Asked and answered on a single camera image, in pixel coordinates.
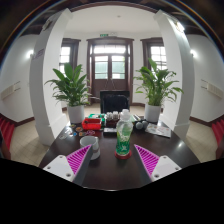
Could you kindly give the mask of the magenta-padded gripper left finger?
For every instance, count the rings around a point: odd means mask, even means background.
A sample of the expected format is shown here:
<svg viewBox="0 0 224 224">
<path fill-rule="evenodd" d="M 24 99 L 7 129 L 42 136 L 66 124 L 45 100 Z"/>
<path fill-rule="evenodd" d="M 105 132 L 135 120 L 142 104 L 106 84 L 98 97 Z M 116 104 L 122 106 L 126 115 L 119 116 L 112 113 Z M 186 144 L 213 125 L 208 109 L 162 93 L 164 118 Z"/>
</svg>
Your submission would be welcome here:
<svg viewBox="0 0 224 224">
<path fill-rule="evenodd" d="M 92 145 L 87 145 L 68 156 L 57 156 L 44 170 L 81 186 L 92 155 Z"/>
</svg>

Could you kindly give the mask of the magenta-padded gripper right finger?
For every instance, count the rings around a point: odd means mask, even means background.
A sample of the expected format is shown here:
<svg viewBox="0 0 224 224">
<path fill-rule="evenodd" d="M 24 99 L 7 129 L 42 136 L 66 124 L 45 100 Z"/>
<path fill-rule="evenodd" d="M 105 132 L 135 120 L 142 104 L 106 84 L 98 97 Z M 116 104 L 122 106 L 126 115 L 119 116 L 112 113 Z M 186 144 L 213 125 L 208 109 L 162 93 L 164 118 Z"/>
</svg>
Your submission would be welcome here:
<svg viewBox="0 0 224 224">
<path fill-rule="evenodd" d="M 181 169 L 167 155 L 158 156 L 142 146 L 134 145 L 133 155 L 140 170 L 143 185 L 155 182 Z"/>
</svg>

